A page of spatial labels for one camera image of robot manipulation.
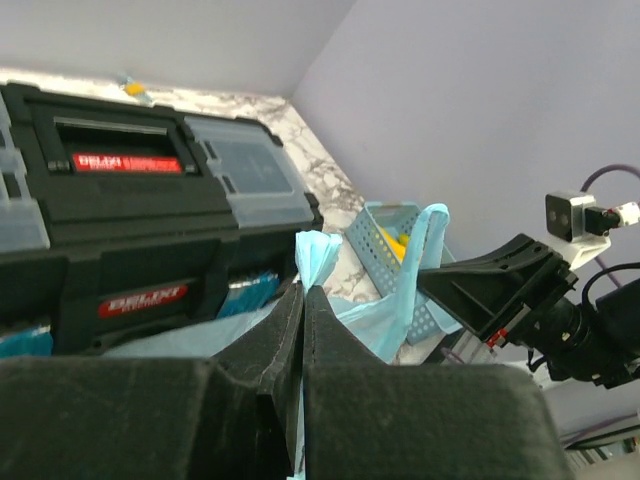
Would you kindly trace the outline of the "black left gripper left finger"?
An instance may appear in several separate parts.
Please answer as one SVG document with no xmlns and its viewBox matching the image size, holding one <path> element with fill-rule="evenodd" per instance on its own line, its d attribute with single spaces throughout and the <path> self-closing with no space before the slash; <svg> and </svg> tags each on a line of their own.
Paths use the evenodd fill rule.
<svg viewBox="0 0 640 480">
<path fill-rule="evenodd" d="M 294 469 L 303 288 L 209 359 L 1 363 L 5 479 L 284 479 Z"/>
</svg>

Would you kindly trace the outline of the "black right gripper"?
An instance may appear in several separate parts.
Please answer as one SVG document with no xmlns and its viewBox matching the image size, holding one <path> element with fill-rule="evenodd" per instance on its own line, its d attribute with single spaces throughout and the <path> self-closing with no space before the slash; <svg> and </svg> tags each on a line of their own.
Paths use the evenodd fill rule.
<svg viewBox="0 0 640 480">
<path fill-rule="evenodd" d="M 564 295 L 576 281 L 559 253 L 518 234 L 483 256 L 421 270 L 417 287 L 478 339 L 497 346 L 561 338 Z"/>
</svg>

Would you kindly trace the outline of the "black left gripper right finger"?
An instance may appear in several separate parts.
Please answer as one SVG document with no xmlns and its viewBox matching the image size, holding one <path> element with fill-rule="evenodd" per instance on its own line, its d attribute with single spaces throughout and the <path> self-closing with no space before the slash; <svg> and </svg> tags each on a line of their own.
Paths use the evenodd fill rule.
<svg viewBox="0 0 640 480">
<path fill-rule="evenodd" d="M 501 365 L 393 366 L 305 299 L 305 467 L 310 479 L 566 479 L 529 376 Z"/>
</svg>

